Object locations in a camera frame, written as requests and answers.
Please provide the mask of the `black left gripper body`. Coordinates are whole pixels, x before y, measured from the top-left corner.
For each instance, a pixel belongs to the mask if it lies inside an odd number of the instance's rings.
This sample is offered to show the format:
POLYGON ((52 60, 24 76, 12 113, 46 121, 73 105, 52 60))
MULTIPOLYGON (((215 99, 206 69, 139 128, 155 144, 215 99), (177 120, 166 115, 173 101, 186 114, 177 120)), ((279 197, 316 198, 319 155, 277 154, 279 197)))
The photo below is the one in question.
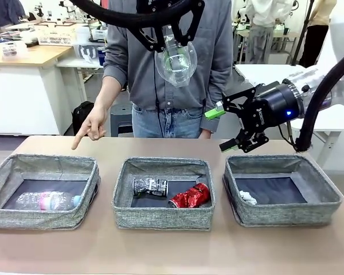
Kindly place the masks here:
POLYGON ((195 12, 194 1, 175 1, 175 0, 137 0, 137 13, 153 13, 164 10, 175 10, 178 12, 195 12))

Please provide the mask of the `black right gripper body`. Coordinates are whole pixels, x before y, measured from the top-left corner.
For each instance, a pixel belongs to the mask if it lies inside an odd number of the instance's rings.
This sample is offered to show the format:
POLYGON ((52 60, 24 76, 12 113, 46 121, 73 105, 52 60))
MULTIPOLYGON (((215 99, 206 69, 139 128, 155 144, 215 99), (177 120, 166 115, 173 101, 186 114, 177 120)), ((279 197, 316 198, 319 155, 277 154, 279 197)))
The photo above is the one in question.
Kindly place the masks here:
POLYGON ((297 119, 302 114, 303 107, 296 97, 294 85, 284 81, 244 103, 240 119, 244 130, 261 133, 267 128, 297 119))

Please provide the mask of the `person's right hand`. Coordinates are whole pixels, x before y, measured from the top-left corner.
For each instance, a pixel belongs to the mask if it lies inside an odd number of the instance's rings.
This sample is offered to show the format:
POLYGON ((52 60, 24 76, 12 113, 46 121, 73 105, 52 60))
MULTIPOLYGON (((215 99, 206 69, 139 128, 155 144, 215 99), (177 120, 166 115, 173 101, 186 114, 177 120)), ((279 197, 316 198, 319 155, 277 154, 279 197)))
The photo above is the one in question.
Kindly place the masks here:
POLYGON ((86 135, 93 141, 105 136, 104 123, 107 110, 99 104, 95 104, 89 115, 85 118, 72 143, 72 150, 75 150, 86 135))

